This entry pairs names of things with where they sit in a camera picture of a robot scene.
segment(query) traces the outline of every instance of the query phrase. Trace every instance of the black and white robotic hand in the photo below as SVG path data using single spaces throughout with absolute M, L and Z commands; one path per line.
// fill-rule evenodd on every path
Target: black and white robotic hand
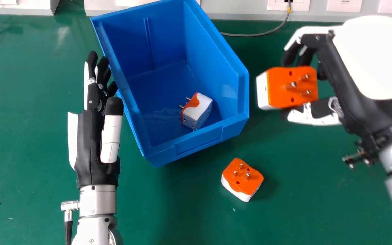
M 330 27 L 298 29 L 284 48 L 283 66 L 310 65 L 319 59 L 319 79 L 327 79 L 335 96 L 281 112 L 287 121 L 312 125 L 342 124 L 360 137 L 358 153 L 343 160 L 380 160 L 388 174 L 392 200 L 392 18 L 364 16 Z
M 84 110 L 68 113 L 69 162 L 77 175 L 80 199 L 61 203 L 67 245 L 121 245 L 117 230 L 116 189 L 120 174 L 118 157 L 123 102 L 113 97 L 109 61 L 91 51 L 84 65 Z M 77 233 L 72 241 L 72 212 L 79 210 Z

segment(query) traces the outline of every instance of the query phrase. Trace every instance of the green work surface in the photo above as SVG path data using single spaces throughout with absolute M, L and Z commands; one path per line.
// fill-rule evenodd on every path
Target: green work surface
M 214 23 L 235 33 L 279 24 Z M 251 76 L 240 136 L 155 169 L 124 120 L 117 217 L 126 245 L 392 245 L 383 168 L 360 164 L 353 172 L 341 160 L 355 152 L 356 138 L 342 127 L 289 124 L 256 106 L 255 76 L 279 65 L 297 28 L 314 24 L 328 25 L 289 22 L 264 37 L 226 37 Z M 64 243 L 60 203 L 78 199 L 67 112 L 82 110 L 90 50 L 102 54 L 79 1 L 62 1 L 55 17 L 0 16 L 0 244 Z M 327 82 L 320 92 L 332 94 Z M 221 185 L 235 157 L 265 177 L 249 203 Z

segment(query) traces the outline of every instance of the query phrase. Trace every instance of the orange and white plug adapter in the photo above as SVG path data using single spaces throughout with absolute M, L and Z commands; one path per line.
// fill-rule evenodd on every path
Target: orange and white plug adapter
M 188 102 L 179 107 L 181 110 L 181 124 L 189 127 L 192 130 L 198 130 L 207 120 L 213 108 L 213 100 L 196 92 L 191 99 L 187 98 Z
M 234 158 L 222 173 L 222 185 L 238 199 L 249 202 L 263 183 L 263 175 L 240 158 Z
M 317 71 L 311 66 L 273 67 L 257 76 L 258 107 L 276 110 L 319 99 Z

